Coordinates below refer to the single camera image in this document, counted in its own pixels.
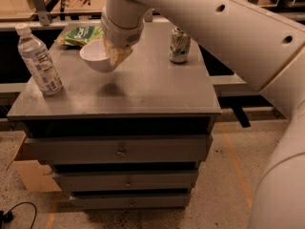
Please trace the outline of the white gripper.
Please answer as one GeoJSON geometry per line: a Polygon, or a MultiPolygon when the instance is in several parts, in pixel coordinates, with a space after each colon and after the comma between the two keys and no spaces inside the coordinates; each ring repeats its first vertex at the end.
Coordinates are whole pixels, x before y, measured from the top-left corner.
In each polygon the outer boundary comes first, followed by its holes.
{"type": "Polygon", "coordinates": [[[110,59],[112,67],[117,67],[132,54],[132,46],[141,37],[144,29],[143,21],[135,28],[122,28],[114,24],[106,13],[102,10],[101,27],[106,38],[103,39],[106,56],[110,59]]]}

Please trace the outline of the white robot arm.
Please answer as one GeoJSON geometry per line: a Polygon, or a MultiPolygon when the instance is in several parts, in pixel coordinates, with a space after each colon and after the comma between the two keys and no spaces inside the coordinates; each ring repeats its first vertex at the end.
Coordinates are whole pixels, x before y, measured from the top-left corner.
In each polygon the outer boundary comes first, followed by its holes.
{"type": "Polygon", "coordinates": [[[257,185],[247,229],[305,229],[305,30],[244,0],[107,0],[102,28],[138,42],[155,9],[270,101],[290,124],[257,185]]]}

